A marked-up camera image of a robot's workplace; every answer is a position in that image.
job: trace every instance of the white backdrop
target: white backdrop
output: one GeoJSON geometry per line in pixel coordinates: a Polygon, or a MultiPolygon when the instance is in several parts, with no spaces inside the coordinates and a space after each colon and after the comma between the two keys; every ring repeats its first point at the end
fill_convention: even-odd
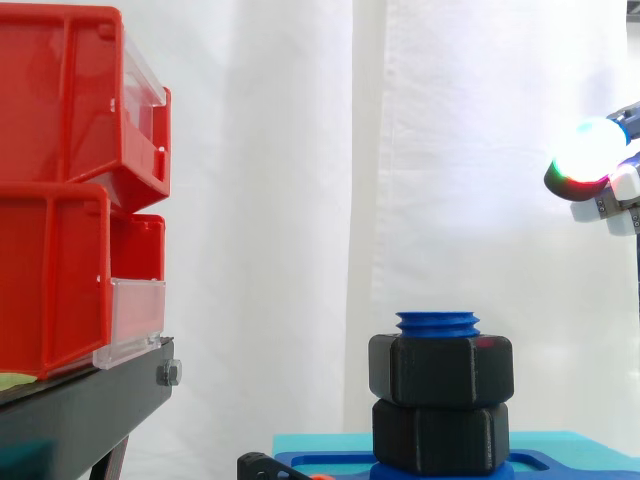
{"type": "Polygon", "coordinates": [[[469,309],[513,342],[513,429],[640,454],[635,239],[572,223],[542,183],[565,127],[631,100],[625,4],[356,3],[348,429],[369,426],[372,333],[399,310],[469,309]]]}
{"type": "Polygon", "coordinates": [[[633,240],[542,185],[565,124],[629,100],[623,0],[113,4],[173,91],[152,210],[184,362],[124,480],[234,478],[275,433],[369,430],[366,344],[405,309],[512,339],[514,428],[640,454],[633,240]]]}

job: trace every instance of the orange object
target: orange object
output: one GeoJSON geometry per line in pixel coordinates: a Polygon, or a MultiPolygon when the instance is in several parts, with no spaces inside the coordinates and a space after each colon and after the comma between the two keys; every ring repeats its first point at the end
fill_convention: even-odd
{"type": "Polygon", "coordinates": [[[110,7],[0,4],[0,374],[160,345],[171,95],[110,7]]]}
{"type": "Polygon", "coordinates": [[[103,185],[136,212],[169,195],[169,91],[110,7],[0,4],[2,182],[103,185]]]}

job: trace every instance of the black metal frame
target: black metal frame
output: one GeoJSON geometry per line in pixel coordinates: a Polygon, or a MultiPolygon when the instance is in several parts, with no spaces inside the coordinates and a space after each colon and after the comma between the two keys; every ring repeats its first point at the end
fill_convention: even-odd
{"type": "Polygon", "coordinates": [[[119,477],[126,439],[171,397],[160,349],[111,370],[95,368],[0,393],[0,479],[119,477]]]}

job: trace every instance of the bolt threads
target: bolt threads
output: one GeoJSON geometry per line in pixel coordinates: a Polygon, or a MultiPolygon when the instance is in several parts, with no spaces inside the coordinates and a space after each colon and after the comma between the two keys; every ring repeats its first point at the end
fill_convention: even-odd
{"type": "Polygon", "coordinates": [[[399,312],[403,337],[455,338],[480,334],[473,312],[399,312]]]}

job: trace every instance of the plastic drawer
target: plastic drawer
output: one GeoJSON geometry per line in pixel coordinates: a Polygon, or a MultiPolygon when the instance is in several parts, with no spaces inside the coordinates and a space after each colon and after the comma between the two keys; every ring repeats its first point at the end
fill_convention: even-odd
{"type": "Polygon", "coordinates": [[[109,368],[159,346],[161,217],[112,212],[99,185],[4,184],[0,225],[1,373],[109,368]]]}
{"type": "Polygon", "coordinates": [[[92,182],[135,212],[169,195],[170,103],[110,7],[0,4],[2,182],[92,182]]]}

